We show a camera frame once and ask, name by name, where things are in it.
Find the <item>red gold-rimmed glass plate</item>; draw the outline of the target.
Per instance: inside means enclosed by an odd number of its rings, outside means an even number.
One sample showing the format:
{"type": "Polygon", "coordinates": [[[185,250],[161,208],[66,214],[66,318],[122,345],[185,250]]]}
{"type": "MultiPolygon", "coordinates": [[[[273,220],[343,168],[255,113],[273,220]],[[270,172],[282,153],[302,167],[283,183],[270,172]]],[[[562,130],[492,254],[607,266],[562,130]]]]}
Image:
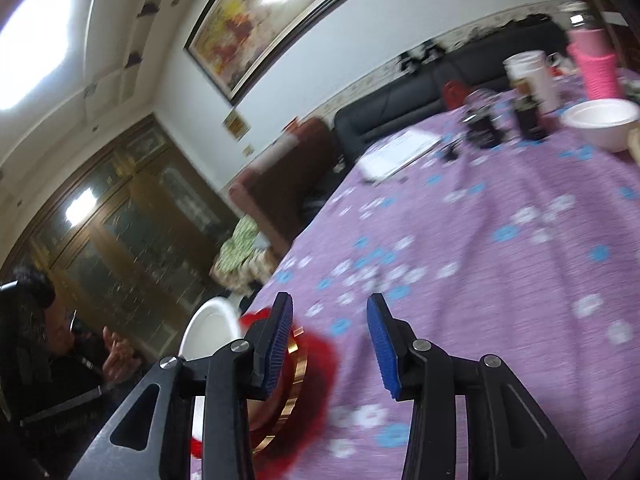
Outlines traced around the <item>red gold-rimmed glass plate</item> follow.
{"type": "Polygon", "coordinates": [[[256,478],[285,478],[321,436],[336,373],[332,344],[294,326],[277,390],[265,402],[247,403],[256,478]]]}

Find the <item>large white paper bowl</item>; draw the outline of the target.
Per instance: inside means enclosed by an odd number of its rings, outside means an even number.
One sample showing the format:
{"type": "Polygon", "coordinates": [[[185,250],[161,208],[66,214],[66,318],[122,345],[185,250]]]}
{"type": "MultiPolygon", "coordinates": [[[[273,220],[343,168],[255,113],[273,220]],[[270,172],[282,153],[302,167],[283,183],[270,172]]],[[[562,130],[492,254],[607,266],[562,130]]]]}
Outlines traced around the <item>large white paper bowl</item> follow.
{"type": "Polygon", "coordinates": [[[560,121],[587,143],[619,153],[626,151],[628,134],[639,125],[639,107],[623,99],[590,100],[568,108],[560,121]]]}

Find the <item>beige plastic bowl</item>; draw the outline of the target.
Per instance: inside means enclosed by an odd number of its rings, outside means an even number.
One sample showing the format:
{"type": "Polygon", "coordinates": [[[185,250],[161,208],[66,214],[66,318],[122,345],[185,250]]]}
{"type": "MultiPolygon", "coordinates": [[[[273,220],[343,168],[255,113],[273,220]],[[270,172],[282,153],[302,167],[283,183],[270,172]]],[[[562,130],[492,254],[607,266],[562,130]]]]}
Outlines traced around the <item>beige plastic bowl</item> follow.
{"type": "Polygon", "coordinates": [[[627,150],[634,160],[640,166],[640,128],[634,127],[628,132],[627,150]]]}

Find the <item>green patterned cloth pile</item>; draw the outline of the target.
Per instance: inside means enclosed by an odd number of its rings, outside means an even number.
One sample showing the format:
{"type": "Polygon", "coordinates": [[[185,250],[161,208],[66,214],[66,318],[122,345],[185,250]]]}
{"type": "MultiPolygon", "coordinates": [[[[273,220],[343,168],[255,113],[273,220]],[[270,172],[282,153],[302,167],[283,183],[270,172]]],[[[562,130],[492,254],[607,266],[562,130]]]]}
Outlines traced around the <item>green patterned cloth pile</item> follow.
{"type": "Polygon", "coordinates": [[[280,259],[269,240],[262,240],[258,225],[250,216],[243,216],[231,236],[222,243],[209,270],[210,277],[225,289],[240,296],[250,296],[265,285],[280,259]]]}

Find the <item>purple floral tablecloth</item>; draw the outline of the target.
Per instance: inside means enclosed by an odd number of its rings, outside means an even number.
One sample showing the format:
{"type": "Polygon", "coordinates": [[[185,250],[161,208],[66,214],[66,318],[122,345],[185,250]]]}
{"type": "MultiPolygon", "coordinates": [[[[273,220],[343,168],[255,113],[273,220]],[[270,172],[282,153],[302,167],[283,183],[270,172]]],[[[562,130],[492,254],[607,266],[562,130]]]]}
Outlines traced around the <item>purple floral tablecloth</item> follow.
{"type": "Polygon", "coordinates": [[[261,479],[397,479],[411,408],[367,329],[393,315],[453,356],[501,356],[590,479],[639,433],[639,168],[560,129],[426,156],[379,185],[351,172],[253,302],[292,296],[305,389],[254,460],[261,479]]]}

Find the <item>wooden glass cabinet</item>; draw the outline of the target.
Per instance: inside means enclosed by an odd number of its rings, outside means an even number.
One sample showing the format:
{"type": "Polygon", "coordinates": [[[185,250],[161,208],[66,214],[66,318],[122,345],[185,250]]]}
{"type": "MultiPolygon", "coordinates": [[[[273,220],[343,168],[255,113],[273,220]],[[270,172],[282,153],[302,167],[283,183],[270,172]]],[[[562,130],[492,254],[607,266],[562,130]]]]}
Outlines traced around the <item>wooden glass cabinet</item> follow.
{"type": "Polygon", "coordinates": [[[101,148],[46,201],[1,268],[46,271],[68,308],[148,359],[178,349],[225,290],[209,274],[238,217],[154,116],[101,148]]]}

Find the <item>seated person in black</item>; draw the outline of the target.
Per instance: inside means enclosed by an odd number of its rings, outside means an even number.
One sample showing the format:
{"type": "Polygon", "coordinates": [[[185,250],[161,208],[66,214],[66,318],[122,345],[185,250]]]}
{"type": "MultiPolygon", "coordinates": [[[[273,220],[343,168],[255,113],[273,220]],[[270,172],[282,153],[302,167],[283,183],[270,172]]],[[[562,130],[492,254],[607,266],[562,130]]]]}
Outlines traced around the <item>seated person in black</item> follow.
{"type": "Polygon", "coordinates": [[[123,336],[76,324],[44,272],[1,287],[1,475],[65,479],[145,368],[123,336]]]}

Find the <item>white paper notepad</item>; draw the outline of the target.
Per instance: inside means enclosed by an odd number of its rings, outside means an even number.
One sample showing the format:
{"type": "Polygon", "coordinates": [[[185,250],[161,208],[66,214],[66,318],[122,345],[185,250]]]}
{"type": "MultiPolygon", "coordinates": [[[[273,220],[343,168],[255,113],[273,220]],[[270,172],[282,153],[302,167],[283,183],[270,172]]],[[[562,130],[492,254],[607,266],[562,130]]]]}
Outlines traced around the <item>white paper notepad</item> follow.
{"type": "Polygon", "coordinates": [[[409,128],[379,148],[367,151],[358,160],[357,167],[367,182],[382,182],[433,151],[440,142],[442,136],[438,133],[409,128]]]}

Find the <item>small black charger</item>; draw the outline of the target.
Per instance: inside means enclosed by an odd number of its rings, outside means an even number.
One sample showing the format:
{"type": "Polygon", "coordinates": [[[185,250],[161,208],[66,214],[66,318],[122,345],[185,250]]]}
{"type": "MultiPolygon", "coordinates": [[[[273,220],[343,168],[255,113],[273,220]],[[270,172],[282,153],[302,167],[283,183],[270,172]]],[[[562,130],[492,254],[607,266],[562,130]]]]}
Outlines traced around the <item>small black charger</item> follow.
{"type": "Polygon", "coordinates": [[[447,144],[439,153],[439,158],[443,162],[454,162],[460,157],[459,142],[451,142],[447,144]]]}

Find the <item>black electronic device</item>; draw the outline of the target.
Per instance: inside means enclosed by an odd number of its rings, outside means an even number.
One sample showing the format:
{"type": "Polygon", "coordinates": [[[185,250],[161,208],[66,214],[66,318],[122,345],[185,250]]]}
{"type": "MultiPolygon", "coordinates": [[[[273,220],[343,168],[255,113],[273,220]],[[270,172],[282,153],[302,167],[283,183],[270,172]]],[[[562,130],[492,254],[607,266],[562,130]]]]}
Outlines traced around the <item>black electronic device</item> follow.
{"type": "Polygon", "coordinates": [[[490,89],[476,89],[464,99],[465,140],[481,150],[491,150],[504,140],[504,132],[494,124],[492,107],[498,94],[490,89]]]}

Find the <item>red bag on sofa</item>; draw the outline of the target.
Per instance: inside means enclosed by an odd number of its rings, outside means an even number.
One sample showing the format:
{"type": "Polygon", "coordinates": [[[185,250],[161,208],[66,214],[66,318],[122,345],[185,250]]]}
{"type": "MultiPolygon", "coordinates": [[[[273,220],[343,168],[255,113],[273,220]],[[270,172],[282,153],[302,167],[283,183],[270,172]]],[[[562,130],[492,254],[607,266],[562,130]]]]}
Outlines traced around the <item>red bag on sofa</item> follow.
{"type": "Polygon", "coordinates": [[[450,80],[442,87],[442,100],[447,110],[462,107],[473,88],[461,80],[450,80]]]}

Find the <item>dark small jar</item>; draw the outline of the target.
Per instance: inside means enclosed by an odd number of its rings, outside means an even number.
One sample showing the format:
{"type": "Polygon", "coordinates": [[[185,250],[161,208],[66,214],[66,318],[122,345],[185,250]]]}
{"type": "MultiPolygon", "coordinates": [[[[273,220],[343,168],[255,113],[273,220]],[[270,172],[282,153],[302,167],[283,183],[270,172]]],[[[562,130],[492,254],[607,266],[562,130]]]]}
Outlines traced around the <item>dark small jar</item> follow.
{"type": "Polygon", "coordinates": [[[517,96],[512,102],[516,122],[521,135],[527,141],[542,141],[548,136],[548,131],[541,121],[538,102],[533,96],[517,96]]]}

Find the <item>black leather sofa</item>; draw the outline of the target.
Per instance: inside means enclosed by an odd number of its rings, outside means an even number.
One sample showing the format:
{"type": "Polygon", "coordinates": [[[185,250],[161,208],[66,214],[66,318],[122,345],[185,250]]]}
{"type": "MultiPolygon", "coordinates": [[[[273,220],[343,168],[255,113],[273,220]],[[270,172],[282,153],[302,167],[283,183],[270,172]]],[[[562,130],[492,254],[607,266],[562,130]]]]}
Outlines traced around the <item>black leather sofa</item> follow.
{"type": "Polygon", "coordinates": [[[331,133],[345,168],[329,172],[298,202],[303,217],[318,214],[357,159],[375,142],[434,115],[454,110],[478,89],[509,88],[503,61],[531,50],[566,52],[566,32],[544,14],[473,37],[450,52],[430,44],[430,58],[411,63],[405,75],[337,111],[331,133]]]}

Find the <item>white plastic jar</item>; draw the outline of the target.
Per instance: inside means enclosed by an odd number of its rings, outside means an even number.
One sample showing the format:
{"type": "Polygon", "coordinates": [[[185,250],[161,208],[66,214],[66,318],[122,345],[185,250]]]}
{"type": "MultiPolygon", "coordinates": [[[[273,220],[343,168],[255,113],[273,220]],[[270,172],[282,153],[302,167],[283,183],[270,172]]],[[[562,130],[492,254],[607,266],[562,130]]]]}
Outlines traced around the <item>white plastic jar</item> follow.
{"type": "Polygon", "coordinates": [[[528,83],[540,110],[549,114],[562,106],[559,91],[555,89],[547,55],[543,50],[529,50],[509,56],[503,61],[504,69],[512,84],[528,83]]]}

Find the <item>framed horse painting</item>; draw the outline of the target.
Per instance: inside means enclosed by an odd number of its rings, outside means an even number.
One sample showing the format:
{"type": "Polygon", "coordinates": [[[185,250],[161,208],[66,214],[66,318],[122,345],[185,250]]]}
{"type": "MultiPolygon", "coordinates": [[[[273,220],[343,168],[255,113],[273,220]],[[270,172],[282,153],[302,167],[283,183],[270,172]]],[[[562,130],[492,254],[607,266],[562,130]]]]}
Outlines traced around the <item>framed horse painting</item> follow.
{"type": "Polygon", "coordinates": [[[231,105],[344,0],[208,0],[184,50],[231,105]]]}

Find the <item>small yellow wall picture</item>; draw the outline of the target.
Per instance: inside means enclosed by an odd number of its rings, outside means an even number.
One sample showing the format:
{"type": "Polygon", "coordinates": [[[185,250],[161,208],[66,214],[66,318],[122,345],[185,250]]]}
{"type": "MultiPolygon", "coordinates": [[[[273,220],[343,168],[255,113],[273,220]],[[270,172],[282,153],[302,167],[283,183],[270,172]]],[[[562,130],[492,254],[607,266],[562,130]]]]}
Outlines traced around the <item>small yellow wall picture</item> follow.
{"type": "Polygon", "coordinates": [[[235,141],[241,140],[250,130],[250,126],[247,125],[247,122],[235,108],[232,108],[224,118],[224,128],[232,135],[235,141]]]}

